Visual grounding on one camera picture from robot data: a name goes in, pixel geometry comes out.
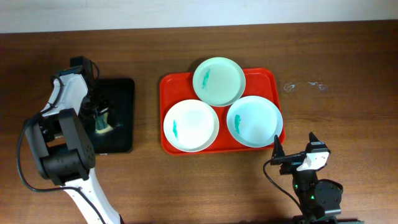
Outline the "green stained sponge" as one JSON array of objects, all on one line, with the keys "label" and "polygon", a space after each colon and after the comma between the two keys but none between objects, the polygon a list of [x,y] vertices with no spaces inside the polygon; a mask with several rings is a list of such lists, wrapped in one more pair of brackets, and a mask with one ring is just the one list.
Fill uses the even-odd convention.
[{"label": "green stained sponge", "polygon": [[95,133],[96,134],[104,134],[108,133],[113,130],[113,127],[111,127],[108,124],[108,112],[105,112],[104,114],[101,114],[96,117],[96,122],[95,122]]}]

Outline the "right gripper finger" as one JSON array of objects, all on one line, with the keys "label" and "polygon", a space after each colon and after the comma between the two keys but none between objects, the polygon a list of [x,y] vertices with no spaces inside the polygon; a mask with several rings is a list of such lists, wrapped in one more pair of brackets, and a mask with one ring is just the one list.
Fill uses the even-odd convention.
[{"label": "right gripper finger", "polygon": [[274,136],[274,149],[272,152],[272,157],[271,157],[271,165],[276,166],[276,165],[281,165],[284,162],[285,159],[285,153],[283,150],[283,147],[280,143],[278,135]]},{"label": "right gripper finger", "polygon": [[309,136],[309,143],[310,143],[311,145],[322,145],[322,144],[324,144],[324,142],[323,142],[323,141],[320,141],[320,140],[316,137],[316,135],[314,135],[313,132],[310,132],[308,136]]}]

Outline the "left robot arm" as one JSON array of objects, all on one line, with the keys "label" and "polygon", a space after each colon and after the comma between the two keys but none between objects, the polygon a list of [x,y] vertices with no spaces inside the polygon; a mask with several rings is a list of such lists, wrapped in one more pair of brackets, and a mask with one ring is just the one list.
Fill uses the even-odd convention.
[{"label": "left robot arm", "polygon": [[98,182],[98,154],[132,150],[135,83],[130,78],[101,79],[92,60],[73,57],[52,75],[44,109],[24,122],[17,144],[27,139],[49,192],[64,191],[87,223],[123,223]]}]

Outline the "black rectangular tray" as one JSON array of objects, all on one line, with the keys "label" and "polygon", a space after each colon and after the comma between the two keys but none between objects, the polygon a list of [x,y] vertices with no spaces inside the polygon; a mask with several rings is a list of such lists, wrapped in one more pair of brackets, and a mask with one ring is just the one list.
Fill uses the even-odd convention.
[{"label": "black rectangular tray", "polygon": [[99,85],[109,101],[108,124],[113,130],[95,133],[96,117],[80,117],[80,121],[96,154],[129,153],[132,151],[134,124],[134,80],[130,78],[99,79]]}]

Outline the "red plastic tray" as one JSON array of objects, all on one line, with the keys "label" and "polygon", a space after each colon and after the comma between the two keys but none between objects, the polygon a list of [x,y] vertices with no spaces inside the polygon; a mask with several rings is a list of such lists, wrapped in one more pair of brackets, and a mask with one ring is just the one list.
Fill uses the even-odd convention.
[{"label": "red plastic tray", "polygon": [[[245,68],[243,70],[246,77],[246,87],[244,96],[261,96],[273,102],[281,109],[277,84],[274,74],[266,68]],[[160,123],[164,122],[168,110],[176,103],[183,100],[196,100],[198,97],[192,86],[193,73],[170,73],[160,79],[159,83],[159,106]],[[220,123],[220,129],[215,141],[206,149],[199,151],[199,154],[210,154],[220,152],[238,152],[238,151],[260,151],[271,150],[273,145],[265,147],[247,147],[235,140],[226,124],[229,106],[214,108]]]}]

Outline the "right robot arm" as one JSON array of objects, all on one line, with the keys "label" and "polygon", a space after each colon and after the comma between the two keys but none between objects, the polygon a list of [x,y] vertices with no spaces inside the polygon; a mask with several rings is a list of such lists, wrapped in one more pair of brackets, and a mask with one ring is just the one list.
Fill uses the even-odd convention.
[{"label": "right robot arm", "polygon": [[319,179],[317,172],[323,169],[331,151],[323,141],[309,133],[309,143],[304,151],[286,155],[279,141],[274,136],[274,149],[270,160],[264,163],[279,166],[280,175],[292,176],[293,197],[278,186],[270,177],[267,179],[281,192],[290,197],[298,206],[301,215],[292,218],[293,223],[361,223],[358,219],[337,219],[341,214],[343,186],[330,179]]}]

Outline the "light blue plate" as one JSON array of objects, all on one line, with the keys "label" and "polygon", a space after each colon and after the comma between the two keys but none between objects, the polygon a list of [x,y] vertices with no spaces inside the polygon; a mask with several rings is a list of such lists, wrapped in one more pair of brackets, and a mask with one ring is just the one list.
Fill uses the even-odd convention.
[{"label": "light blue plate", "polygon": [[273,102],[260,96],[245,96],[231,105],[226,124],[237,142],[260,148],[274,143],[274,138],[282,133],[284,122]]}]

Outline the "mint green plate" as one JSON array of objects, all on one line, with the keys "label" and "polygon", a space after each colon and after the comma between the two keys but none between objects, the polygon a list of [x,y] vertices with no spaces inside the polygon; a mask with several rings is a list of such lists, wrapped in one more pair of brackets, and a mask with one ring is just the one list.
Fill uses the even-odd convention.
[{"label": "mint green plate", "polygon": [[228,106],[244,93],[246,77],[233,60],[213,57],[196,68],[192,85],[197,97],[211,106]]}]

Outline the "white plate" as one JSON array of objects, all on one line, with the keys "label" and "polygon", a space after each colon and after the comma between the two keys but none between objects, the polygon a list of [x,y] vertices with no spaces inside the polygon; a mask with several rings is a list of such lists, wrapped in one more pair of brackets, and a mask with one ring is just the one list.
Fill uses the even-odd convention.
[{"label": "white plate", "polygon": [[217,138],[220,122],[215,110],[200,100],[183,100],[173,105],[163,121],[166,140],[182,152],[200,152]]}]

